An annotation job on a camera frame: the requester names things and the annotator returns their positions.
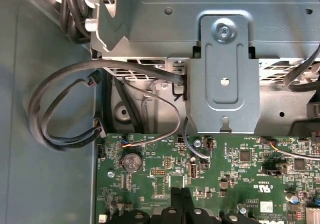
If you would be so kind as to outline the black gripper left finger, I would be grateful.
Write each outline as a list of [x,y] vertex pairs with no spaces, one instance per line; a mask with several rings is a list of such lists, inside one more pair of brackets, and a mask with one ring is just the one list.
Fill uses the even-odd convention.
[[148,215],[142,210],[134,210],[129,214],[129,223],[183,223],[182,189],[173,187],[170,191],[170,206],[161,210],[160,214]]

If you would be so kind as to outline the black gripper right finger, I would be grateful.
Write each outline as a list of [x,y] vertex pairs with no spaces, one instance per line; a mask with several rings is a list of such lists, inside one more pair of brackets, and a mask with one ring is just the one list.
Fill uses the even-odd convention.
[[210,216],[208,212],[199,207],[195,207],[191,192],[188,188],[183,188],[183,209],[185,213],[186,223],[199,223],[199,224],[214,224],[214,223],[239,223],[248,224],[252,220],[239,213],[228,213],[223,217],[217,219],[215,216]]

